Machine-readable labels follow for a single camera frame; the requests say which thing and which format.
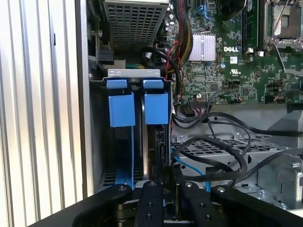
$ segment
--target silver metal frame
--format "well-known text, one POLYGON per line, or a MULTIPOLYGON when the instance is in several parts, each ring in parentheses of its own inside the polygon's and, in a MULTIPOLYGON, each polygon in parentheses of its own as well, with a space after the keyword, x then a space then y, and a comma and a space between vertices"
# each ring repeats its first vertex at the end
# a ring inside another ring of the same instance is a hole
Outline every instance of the silver metal frame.
POLYGON ((82 89, 83 89, 83 120, 84 120, 84 138, 85 138, 85 169, 86 175, 86 195, 91 196, 95 192, 98 182, 94 181, 93 174, 93 156, 91 139, 91 118, 90 118, 90 97, 89 97, 89 52, 87 41, 87 7, 86 0, 80 0, 80 28, 81 28, 81 52, 82 52, 82 89))
POLYGON ((83 199, 75 2, 0 15, 0 226, 25 227, 83 199))

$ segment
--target green circuit board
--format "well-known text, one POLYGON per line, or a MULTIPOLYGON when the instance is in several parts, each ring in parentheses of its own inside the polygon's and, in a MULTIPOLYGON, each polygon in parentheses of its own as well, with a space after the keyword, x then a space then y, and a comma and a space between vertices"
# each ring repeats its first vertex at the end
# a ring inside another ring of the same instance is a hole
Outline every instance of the green circuit board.
MULTIPOLYGON (((248 1, 249 7, 254 0, 248 1)), ((238 94, 242 104, 264 103, 303 103, 303 95, 289 92, 277 101, 274 97, 288 90, 301 90, 302 75, 284 73, 275 52, 265 51, 258 56, 257 51, 245 54, 243 48, 243 18, 240 13, 230 21, 220 20, 219 3, 207 1, 207 19, 197 15, 197 2, 192 1, 188 11, 193 34, 200 34, 208 26, 216 37, 216 60, 209 62, 188 61, 184 65, 184 85, 181 104, 207 100, 215 91, 226 88, 238 94)), ((178 23, 168 15, 170 24, 168 40, 173 42, 178 33, 178 23)), ((303 70, 302 50, 282 50, 281 58, 287 69, 303 70)), ((219 94, 216 104, 234 104, 234 96, 228 93, 219 94)))

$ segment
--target metal bracket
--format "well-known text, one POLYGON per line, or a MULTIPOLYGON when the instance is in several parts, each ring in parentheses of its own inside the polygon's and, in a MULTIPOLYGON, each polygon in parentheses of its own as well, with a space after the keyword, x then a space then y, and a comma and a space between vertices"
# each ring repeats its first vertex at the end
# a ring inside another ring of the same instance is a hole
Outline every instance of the metal bracket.
POLYGON ((163 226, 163 187, 155 181, 147 181, 139 198, 136 227, 163 226))
POLYGON ((123 70, 109 69, 107 76, 120 78, 160 78, 160 70, 123 70))
POLYGON ((294 74, 295 76, 303 76, 303 70, 301 71, 297 71, 295 69, 287 69, 284 65, 284 62, 282 60, 282 57, 281 57, 281 54, 278 50, 278 47, 276 44, 272 43, 273 47, 274 47, 274 50, 276 52, 276 55, 277 55, 277 58, 278 58, 278 61, 279 61, 279 64, 280 66, 282 67, 282 70, 284 73, 290 73, 290 74, 294 74))
POLYGON ((211 196, 215 202, 223 205, 230 226, 239 226, 239 220, 244 220, 251 227, 303 226, 303 218, 226 185, 213 187, 211 196))
POLYGON ((196 226, 223 227, 225 224, 210 200, 210 194, 193 182, 179 185, 181 213, 179 217, 194 220, 196 226))
POLYGON ((112 215, 111 208, 129 200, 131 196, 131 187, 117 184, 44 218, 29 227, 101 226, 101 223, 112 215))

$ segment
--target silver heatsink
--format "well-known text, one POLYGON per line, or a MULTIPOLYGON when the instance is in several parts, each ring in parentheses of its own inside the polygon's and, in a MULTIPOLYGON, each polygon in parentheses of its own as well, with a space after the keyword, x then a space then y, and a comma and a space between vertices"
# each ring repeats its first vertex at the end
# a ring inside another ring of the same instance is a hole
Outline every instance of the silver heatsink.
POLYGON ((169 0, 104 0, 114 49, 138 51, 153 42, 169 0))
POLYGON ((216 60, 216 35, 201 33, 193 35, 193 50, 189 61, 214 61, 216 60))

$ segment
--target dell logo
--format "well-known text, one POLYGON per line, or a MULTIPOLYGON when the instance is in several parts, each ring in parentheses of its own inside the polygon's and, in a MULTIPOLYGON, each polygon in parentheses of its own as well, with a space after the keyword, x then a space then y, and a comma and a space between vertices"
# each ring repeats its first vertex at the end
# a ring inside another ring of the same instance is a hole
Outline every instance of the dell logo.
POLYGON ((239 52, 237 47, 225 46, 224 52, 239 52))

